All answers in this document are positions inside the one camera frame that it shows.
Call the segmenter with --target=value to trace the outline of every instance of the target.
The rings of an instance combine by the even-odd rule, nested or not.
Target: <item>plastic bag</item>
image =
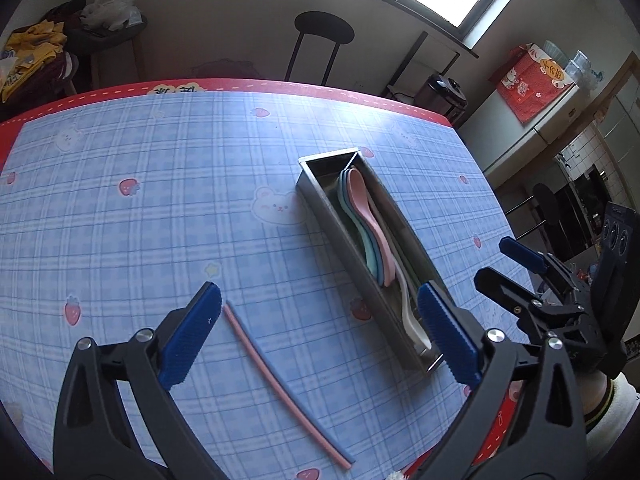
[[[142,22],[140,10],[133,5],[135,0],[109,0],[87,5],[82,10],[81,23],[87,28],[105,27],[109,30],[119,30],[127,23],[132,27]]]

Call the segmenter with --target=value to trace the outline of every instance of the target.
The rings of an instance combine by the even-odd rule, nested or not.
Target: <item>plastic spoon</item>
[[[389,286],[396,277],[394,257],[391,253],[391,249],[389,248],[389,244],[386,241],[385,235],[382,233],[382,229],[380,229],[371,209],[369,209],[369,202],[367,201],[367,186],[364,183],[364,179],[360,172],[355,168],[351,168],[347,172],[347,192],[353,209],[356,211],[357,215],[365,221],[371,232],[373,232],[373,235],[376,237],[378,246],[380,247],[380,253],[382,255],[382,265],[385,271],[385,286]]]
[[[373,274],[374,278],[378,278],[378,263],[376,261],[376,254],[373,250],[372,240],[369,237],[364,225],[360,221],[360,219],[356,216],[356,213],[351,209],[351,205],[347,203],[344,197],[345,189],[343,186],[342,180],[342,172],[338,176],[338,202],[340,202],[340,207],[342,210],[347,213],[347,216],[351,219],[351,221],[355,224],[358,232],[360,234],[360,238],[362,239],[362,244],[364,245],[364,253],[365,253],[365,261],[367,263],[367,268],[369,272]]]
[[[420,324],[420,322],[415,319],[414,314],[411,312],[411,305],[409,304],[409,295],[414,299],[415,304],[418,304],[417,295],[414,291],[414,288],[408,286],[407,276],[408,273],[404,268],[404,265],[401,263],[402,259],[400,258],[398,246],[393,242],[393,236],[391,231],[389,230],[388,225],[385,224],[385,219],[382,218],[380,211],[376,207],[376,203],[373,202],[371,195],[367,193],[367,199],[369,201],[369,207],[375,216],[378,225],[382,229],[383,234],[387,241],[390,241],[389,248],[394,256],[394,265],[396,266],[396,277],[398,278],[398,282],[400,283],[400,291],[402,294],[402,326],[404,327],[404,331],[409,336],[409,339],[414,342],[415,350],[418,352],[418,355],[424,354],[427,350],[431,350],[431,339],[427,336],[424,328]]]
[[[367,226],[365,221],[362,218],[360,218],[360,216],[356,213],[355,209],[351,205],[351,202],[349,200],[349,194],[347,193],[347,170],[348,169],[349,169],[348,167],[345,168],[344,170],[342,170],[340,174],[340,187],[342,191],[342,198],[344,199],[344,204],[349,208],[354,218],[358,220],[360,225],[362,225],[364,231],[367,233],[367,240],[371,243],[371,246],[373,247],[373,252],[376,256],[376,270],[377,270],[376,279],[378,281],[378,285],[383,286],[385,284],[385,269],[382,265],[382,254],[380,253],[380,247],[378,245],[378,242],[376,241],[376,237],[371,232],[371,229],[369,229],[369,226]]]

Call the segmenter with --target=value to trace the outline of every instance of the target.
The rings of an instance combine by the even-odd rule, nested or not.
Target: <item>metal utensil holder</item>
[[[402,300],[397,282],[389,287],[380,287],[367,268],[364,248],[356,228],[337,203],[335,188],[340,172],[348,166],[360,171],[371,199],[386,224],[381,227],[387,231],[385,235],[389,243],[395,245],[402,264],[411,272],[414,280],[418,283],[435,280],[446,290],[420,240],[358,148],[304,156],[299,162],[302,172],[297,187],[316,215],[320,227],[401,366],[407,370],[420,370],[429,374],[441,364],[442,355],[435,345],[418,355],[402,325]],[[420,321],[415,305],[412,312]]]

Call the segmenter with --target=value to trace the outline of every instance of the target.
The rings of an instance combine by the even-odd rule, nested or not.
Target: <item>black bar stool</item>
[[[334,14],[328,12],[321,12],[320,10],[310,10],[309,12],[303,12],[296,17],[294,22],[296,29],[300,32],[298,36],[298,42],[293,49],[291,60],[289,61],[289,67],[287,68],[287,75],[284,77],[284,81],[288,81],[291,77],[291,71],[293,70],[293,64],[296,62],[300,45],[302,44],[302,38],[305,34],[311,34],[313,36],[320,36],[326,38],[335,43],[334,51],[331,53],[329,64],[324,71],[324,77],[322,78],[322,86],[326,85],[329,79],[329,72],[334,65],[335,56],[338,54],[338,49],[341,45],[346,45],[353,41],[356,33],[351,28],[349,23],[345,22],[342,18],[338,18]]]
[[[524,202],[521,202],[520,204],[518,204],[516,207],[509,209],[504,215],[507,216],[509,213],[513,213],[514,211],[516,211],[516,209],[521,208],[527,202],[530,202],[533,199],[538,201],[538,205],[540,206],[540,209],[542,209],[542,213],[544,214],[545,219],[535,227],[532,227],[531,229],[529,229],[526,233],[523,233],[520,236],[518,236],[516,240],[520,240],[521,238],[524,238],[528,234],[531,234],[536,229],[540,229],[544,224],[558,225],[560,223],[560,210],[558,208],[558,199],[556,199],[556,196],[554,195],[553,191],[551,191],[544,184],[536,184],[533,187],[532,196],[527,198]]]

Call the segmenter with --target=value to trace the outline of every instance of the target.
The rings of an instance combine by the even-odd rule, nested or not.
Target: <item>cartoon cat print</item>
[[[518,73],[514,68],[507,72],[507,75],[504,76],[501,80],[501,83],[505,88],[509,90],[513,88],[513,86],[518,82]]]
[[[259,220],[276,225],[300,224],[306,218],[306,208],[295,192],[281,195],[268,186],[255,190],[251,211]]]

